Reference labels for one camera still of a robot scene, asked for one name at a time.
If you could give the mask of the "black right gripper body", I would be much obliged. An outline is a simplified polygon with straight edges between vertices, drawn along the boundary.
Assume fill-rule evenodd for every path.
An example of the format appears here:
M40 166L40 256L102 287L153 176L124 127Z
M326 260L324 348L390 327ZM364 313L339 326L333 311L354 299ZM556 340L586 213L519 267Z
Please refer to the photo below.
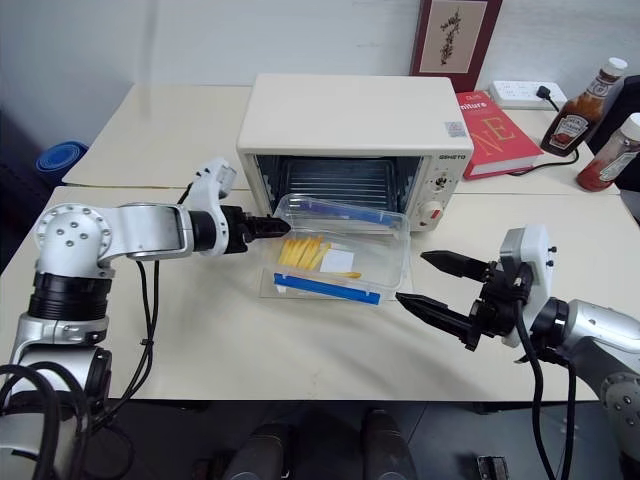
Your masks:
M531 291L531 267L521 263L515 273L506 273L492 261L479 277L482 289L471 307L469 319L477 336L500 336L512 348L520 343L517 324Z

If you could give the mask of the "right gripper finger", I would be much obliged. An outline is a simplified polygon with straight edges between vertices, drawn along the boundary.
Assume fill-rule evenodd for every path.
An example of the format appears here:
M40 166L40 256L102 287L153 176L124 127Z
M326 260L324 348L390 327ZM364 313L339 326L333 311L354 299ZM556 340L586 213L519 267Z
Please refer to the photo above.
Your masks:
M411 314L424 323L458 338L466 349L476 349L476 328L465 315L448 308L444 303L424 295L397 292L395 298Z
M489 269L487 262L449 250L426 251L422 252L420 257L439 271L458 278L483 280Z

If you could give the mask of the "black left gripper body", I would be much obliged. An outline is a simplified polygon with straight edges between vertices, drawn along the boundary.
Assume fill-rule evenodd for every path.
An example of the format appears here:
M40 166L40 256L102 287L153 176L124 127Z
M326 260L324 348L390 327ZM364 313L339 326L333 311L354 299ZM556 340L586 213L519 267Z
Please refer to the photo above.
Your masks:
M248 229L245 225L247 216L241 207L238 206L222 206L222 212L228 224L229 240L226 254L238 254L248 251L247 243L244 239L244 234L248 233Z

